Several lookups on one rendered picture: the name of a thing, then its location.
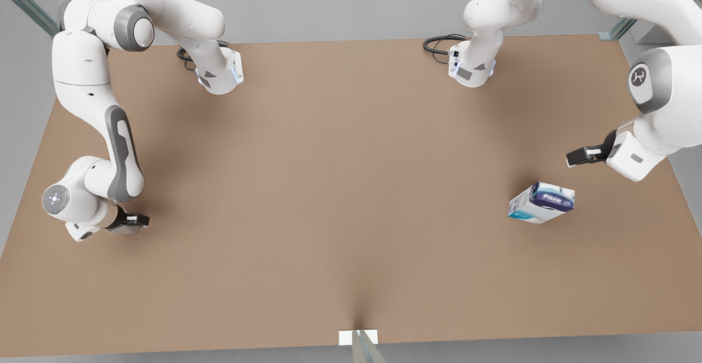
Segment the silver frame post with foot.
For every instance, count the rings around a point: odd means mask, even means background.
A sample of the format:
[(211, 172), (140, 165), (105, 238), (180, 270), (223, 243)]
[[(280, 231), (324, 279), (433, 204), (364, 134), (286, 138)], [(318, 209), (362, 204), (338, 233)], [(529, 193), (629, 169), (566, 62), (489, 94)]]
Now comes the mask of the silver frame post with foot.
[(378, 330), (340, 330), (338, 345), (350, 345), (353, 363), (387, 363), (377, 348)]

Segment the white and blue printed box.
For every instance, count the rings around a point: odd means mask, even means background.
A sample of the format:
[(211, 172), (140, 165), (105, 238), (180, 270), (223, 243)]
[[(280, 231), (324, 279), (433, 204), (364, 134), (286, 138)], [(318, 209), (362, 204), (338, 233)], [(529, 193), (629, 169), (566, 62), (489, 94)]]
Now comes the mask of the white and blue printed box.
[(507, 215), (534, 225), (541, 225), (574, 208), (575, 191), (537, 181), (509, 201)]

